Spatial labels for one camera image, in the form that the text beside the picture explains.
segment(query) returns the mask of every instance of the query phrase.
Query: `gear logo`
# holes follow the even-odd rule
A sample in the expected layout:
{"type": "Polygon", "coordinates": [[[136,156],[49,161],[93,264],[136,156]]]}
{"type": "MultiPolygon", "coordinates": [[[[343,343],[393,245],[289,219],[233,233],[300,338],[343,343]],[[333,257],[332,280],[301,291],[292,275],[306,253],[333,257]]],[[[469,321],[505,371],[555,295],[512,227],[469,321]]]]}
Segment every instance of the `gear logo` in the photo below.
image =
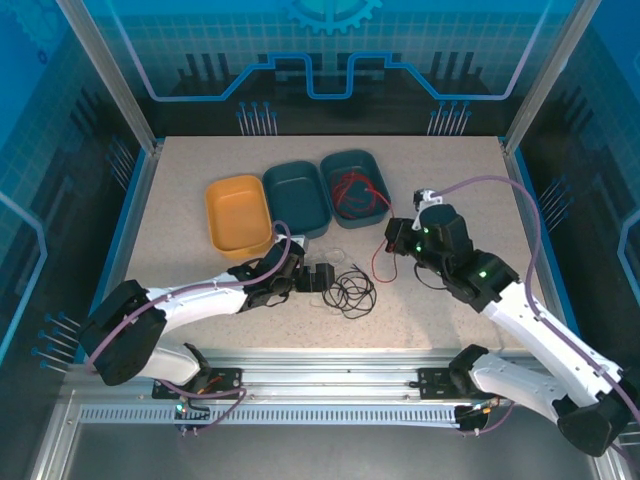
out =
{"type": "Polygon", "coordinates": [[[381,6],[381,0],[287,0],[285,8],[289,20],[297,20],[300,27],[333,35],[336,30],[360,28],[360,21],[371,19],[373,9],[381,6]]]}

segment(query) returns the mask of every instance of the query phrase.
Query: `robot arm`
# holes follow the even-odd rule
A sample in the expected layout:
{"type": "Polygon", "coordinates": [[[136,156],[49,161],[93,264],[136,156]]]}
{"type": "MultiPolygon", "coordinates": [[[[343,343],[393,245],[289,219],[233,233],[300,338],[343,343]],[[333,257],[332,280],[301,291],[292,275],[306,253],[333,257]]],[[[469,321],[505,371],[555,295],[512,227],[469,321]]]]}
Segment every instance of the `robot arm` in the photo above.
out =
{"type": "Polygon", "coordinates": [[[463,393],[475,389],[509,398],[557,423],[564,436],[583,452],[602,455],[631,417],[602,372],[636,402],[640,391],[637,375],[623,372],[615,362],[595,352],[534,299],[541,315],[601,366],[602,370],[595,372],[536,318],[516,272],[499,257],[474,249],[464,219],[451,205],[430,190],[415,192],[414,204],[416,219],[389,221],[386,251],[410,255],[419,267],[435,272],[456,299],[515,336],[552,375],[510,364],[472,345],[450,364],[456,386],[463,393]]]}
{"type": "Polygon", "coordinates": [[[94,367],[107,385],[144,376],[197,392],[203,382],[206,384],[209,365],[195,347],[175,344],[165,334],[204,318],[268,305],[273,297],[286,301],[291,291],[322,292],[333,284],[333,267],[326,263],[313,269],[305,266],[306,239],[294,237],[277,272],[251,285],[229,285],[257,279],[271,271],[282,258],[284,246],[285,240],[281,240],[257,263],[232,267],[207,282],[194,284],[209,283],[211,288],[198,288],[174,297],[171,292],[184,287],[145,289],[135,280],[125,281],[83,323],[78,332],[80,344],[91,355],[126,315],[169,294],[167,301],[149,308],[120,332],[98,356],[94,367]]]}

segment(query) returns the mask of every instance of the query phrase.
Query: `black mounting bracket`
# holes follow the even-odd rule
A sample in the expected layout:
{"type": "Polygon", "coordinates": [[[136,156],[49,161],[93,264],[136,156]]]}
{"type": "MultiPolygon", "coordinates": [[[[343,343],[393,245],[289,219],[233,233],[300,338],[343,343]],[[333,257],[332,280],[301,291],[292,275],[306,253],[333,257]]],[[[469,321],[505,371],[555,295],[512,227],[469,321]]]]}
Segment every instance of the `black mounting bracket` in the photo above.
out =
{"type": "Polygon", "coordinates": [[[419,368],[418,381],[409,382],[409,387],[420,390],[421,400],[488,400],[495,397],[480,391],[462,394],[451,379],[448,368],[419,368]]]}
{"type": "MultiPolygon", "coordinates": [[[[197,394],[201,389],[205,390],[202,393],[222,393],[241,386],[242,369],[207,367],[200,370],[193,380],[180,388],[197,394]]],[[[234,393],[224,398],[237,399],[238,396],[239,394],[234,393]]],[[[151,398],[156,400],[177,400],[180,395],[173,390],[169,390],[160,382],[155,381],[151,390],[151,398]]]]}

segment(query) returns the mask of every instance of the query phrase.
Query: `enclosure wall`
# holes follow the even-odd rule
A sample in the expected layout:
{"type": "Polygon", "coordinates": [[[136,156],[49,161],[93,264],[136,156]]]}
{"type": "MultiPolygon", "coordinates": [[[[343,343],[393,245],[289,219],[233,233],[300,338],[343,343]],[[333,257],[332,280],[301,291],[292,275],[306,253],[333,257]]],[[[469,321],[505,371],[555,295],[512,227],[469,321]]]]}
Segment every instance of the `enclosure wall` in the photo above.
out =
{"type": "Polygon", "coordinates": [[[602,2],[521,150],[585,340],[640,364],[640,7],[602,2]]]}
{"type": "Polygon", "coordinates": [[[573,0],[89,0],[157,136],[503,135],[573,0]]]}
{"type": "Polygon", "coordinates": [[[0,67],[0,478],[18,479],[62,379],[50,367],[75,348],[75,326],[45,316],[86,316],[139,147],[55,3],[0,2],[0,67]]]}

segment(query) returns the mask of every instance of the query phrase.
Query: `orange plastic container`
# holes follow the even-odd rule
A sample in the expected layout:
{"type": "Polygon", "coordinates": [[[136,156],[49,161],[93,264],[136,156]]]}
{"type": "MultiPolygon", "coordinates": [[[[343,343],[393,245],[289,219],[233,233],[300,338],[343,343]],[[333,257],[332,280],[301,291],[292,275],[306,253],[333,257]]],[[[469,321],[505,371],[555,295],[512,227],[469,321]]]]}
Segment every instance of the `orange plastic container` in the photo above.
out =
{"type": "Polygon", "coordinates": [[[258,177],[241,175],[214,182],[204,201],[211,243],[225,257],[243,260],[269,249],[271,217],[258,177]]]}

